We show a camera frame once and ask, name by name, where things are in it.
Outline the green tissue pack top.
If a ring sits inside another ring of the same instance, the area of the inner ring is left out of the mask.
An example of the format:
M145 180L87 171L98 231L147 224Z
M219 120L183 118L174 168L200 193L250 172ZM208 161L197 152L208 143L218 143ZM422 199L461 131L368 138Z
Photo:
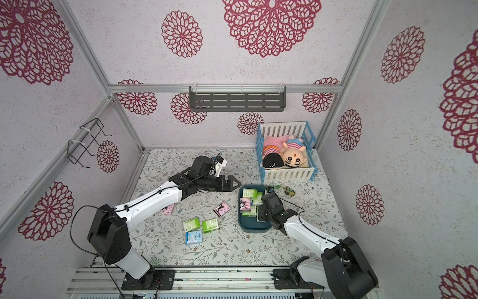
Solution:
M256 189L245 188L243 189L242 197L249 199L256 199L258 196L258 191Z

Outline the pink kuromi pack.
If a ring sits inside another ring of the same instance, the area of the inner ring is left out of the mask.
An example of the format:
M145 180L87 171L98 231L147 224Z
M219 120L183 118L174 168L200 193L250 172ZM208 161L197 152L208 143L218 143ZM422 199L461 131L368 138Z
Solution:
M248 213L251 211L251 199L250 198L241 198L240 199L240 212Z
M223 201L221 204L219 204L216 208L213 209L214 213L217 215L218 218L223 217L226 215L228 212L230 212L231 207Z

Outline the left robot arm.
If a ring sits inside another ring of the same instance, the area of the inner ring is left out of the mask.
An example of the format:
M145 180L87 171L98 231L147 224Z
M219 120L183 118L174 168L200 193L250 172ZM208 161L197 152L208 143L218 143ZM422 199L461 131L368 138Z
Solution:
M230 193L241 186L233 175L221 170L227 161L198 156L191 167L168 178L159 188L128 203L97 208L87 240L106 265L115 265L132 279L141 280L154 274L154 267L132 248L130 232L162 209L189 196L205 192Z

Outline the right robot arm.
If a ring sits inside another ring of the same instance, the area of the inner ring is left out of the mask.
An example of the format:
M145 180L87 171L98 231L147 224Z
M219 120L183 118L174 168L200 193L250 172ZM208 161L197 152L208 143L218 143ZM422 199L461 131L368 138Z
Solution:
M351 237L339 239L326 234L308 223L300 213L285 209L276 193L262 197L260 219L291 239L305 245L321 258L316 261L304 256L293 262L289 269L275 269L272 273L277 289L322 287L337 299L363 299L378 286L378 278Z

